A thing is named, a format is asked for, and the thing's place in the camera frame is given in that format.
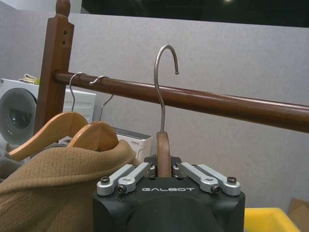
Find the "knit sweater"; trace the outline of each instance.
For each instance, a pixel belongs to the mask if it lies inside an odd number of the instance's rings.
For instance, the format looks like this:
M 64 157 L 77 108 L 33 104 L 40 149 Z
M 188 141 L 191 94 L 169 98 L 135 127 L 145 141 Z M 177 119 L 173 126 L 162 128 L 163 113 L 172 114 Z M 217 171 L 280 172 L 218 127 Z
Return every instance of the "knit sweater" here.
M 41 152 L 0 184 L 0 231 L 93 231 L 96 183 L 137 162 L 123 140 L 104 152 L 75 147 Z

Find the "metal hook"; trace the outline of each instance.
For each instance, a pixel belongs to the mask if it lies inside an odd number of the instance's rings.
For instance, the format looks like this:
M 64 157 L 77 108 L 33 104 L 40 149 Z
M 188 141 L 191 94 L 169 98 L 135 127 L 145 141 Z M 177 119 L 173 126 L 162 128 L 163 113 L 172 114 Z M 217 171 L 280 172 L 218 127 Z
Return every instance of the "metal hook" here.
M 91 85 L 94 85 L 98 80 L 103 79 L 103 78 L 108 78 L 107 76 L 98 76 L 94 81 L 90 82 Z M 101 106 L 101 113 L 100 113 L 100 120 L 102 119 L 102 114 L 103 114 L 103 108 L 105 105 L 107 105 L 111 99 L 113 98 L 114 95 L 111 95 L 110 98 L 104 104 Z
M 159 89 L 159 82 L 158 82 L 158 69 L 159 69 L 159 62 L 162 56 L 162 53 L 165 49 L 169 49 L 172 52 L 173 58 L 174 58 L 174 65 L 175 65 L 175 74 L 179 74 L 178 70 L 178 60 L 177 60 L 177 55 L 175 52 L 175 49 L 171 45 L 164 45 L 163 47 L 160 48 L 156 59 L 155 59 L 155 64 L 154 64 L 154 86 L 156 89 L 157 96 L 159 98 L 159 102 L 161 104 L 161 129 L 160 132 L 164 132 L 164 125 L 165 125 L 165 104 L 162 98 L 162 95 L 160 93 Z
M 114 95 L 111 95 L 110 98 L 108 98 L 108 100 L 106 102 L 104 102 L 104 104 L 101 106 L 101 113 L 100 113 L 100 121 L 102 120 L 102 115 L 103 115 L 103 108 L 105 105 L 107 105 L 111 99 L 113 98 Z
M 70 88 L 70 91 L 71 91 L 71 94 L 72 94 L 72 97 L 73 97 L 73 104 L 72 104 L 71 111 L 74 110 L 74 106 L 75 106 L 75 96 L 74 96 L 74 93 L 73 93 L 73 90 L 72 90 L 72 80 L 73 80 L 73 78 L 76 77 L 77 75 L 85 75 L 85 73 L 78 72 L 78 73 L 74 74 L 74 75 L 71 77 L 71 79 L 70 79 L 69 88 Z
M 94 85 L 99 79 L 108 78 L 107 76 L 98 76 L 94 81 L 91 81 L 90 84 Z

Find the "wooden clothes rack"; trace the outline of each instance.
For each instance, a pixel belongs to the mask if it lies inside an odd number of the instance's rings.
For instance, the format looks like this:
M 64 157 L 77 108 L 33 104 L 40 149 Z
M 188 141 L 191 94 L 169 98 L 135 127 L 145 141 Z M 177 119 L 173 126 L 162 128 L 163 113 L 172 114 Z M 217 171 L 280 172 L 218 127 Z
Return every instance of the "wooden clothes rack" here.
M 35 119 L 37 132 L 53 116 L 62 112 L 69 73 L 74 25 L 68 21 L 69 0 L 57 0 L 56 15 L 48 19 L 41 83 Z M 126 98 L 159 103 L 154 85 L 79 75 L 72 85 Z M 166 105 L 224 116 L 294 131 L 309 133 L 309 106 L 265 101 L 174 87 L 160 87 Z

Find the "clothes hanger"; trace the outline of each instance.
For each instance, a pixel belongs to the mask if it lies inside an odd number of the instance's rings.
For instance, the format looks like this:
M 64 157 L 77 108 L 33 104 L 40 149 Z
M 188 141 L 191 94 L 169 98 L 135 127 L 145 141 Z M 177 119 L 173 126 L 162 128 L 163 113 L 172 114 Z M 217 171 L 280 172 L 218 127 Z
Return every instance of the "clothes hanger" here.
M 99 76 L 96 80 L 90 82 L 94 85 L 98 80 L 107 78 Z M 113 95 L 101 106 L 100 119 L 102 117 L 103 107 L 112 99 Z M 106 151 L 115 148 L 118 144 L 118 138 L 114 129 L 106 122 L 97 121 L 89 123 L 81 128 L 72 140 L 68 147 L 80 147 L 93 151 Z
M 87 120 L 81 114 L 73 112 L 75 96 L 71 88 L 71 82 L 77 75 L 83 75 L 83 73 L 74 74 L 69 84 L 73 96 L 71 112 L 63 112 L 54 116 L 31 139 L 11 151 L 9 155 L 13 160 L 21 161 L 66 136 L 73 137 L 83 126 L 87 125 Z
M 162 53 L 165 49 L 169 49 L 174 58 L 175 74 L 179 74 L 178 61 L 174 48 L 171 45 L 164 45 L 160 48 L 154 64 L 154 86 L 161 104 L 161 128 L 160 132 L 156 134 L 157 140 L 157 165 L 158 165 L 158 177 L 171 177 L 171 162 L 170 162 L 170 152 L 169 152 L 169 136 L 168 133 L 164 131 L 165 125 L 165 104 L 160 93 L 159 82 L 158 82 L 158 69 L 159 62 Z

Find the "cardboard box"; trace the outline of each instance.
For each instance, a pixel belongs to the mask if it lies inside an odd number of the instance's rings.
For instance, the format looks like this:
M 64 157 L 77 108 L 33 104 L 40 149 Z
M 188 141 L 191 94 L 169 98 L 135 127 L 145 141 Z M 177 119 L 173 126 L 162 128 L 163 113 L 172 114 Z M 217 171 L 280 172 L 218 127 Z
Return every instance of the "cardboard box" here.
M 293 198 L 288 216 L 302 232 L 309 232 L 309 202 Z

